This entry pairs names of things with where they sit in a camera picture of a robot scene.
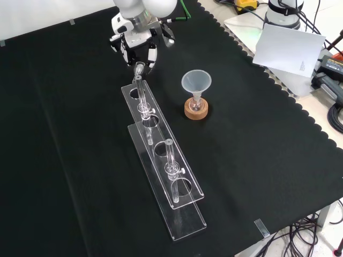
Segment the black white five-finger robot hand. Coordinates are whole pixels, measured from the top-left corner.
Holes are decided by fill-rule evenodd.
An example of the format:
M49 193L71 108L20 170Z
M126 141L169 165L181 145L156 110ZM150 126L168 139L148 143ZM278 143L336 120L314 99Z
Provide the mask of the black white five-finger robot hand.
M119 52L127 66L137 62L145 64L145 73L150 73L156 64L158 49L154 38L162 34L158 18L142 13L132 19L120 13L111 20L114 35L109 44L114 52Z

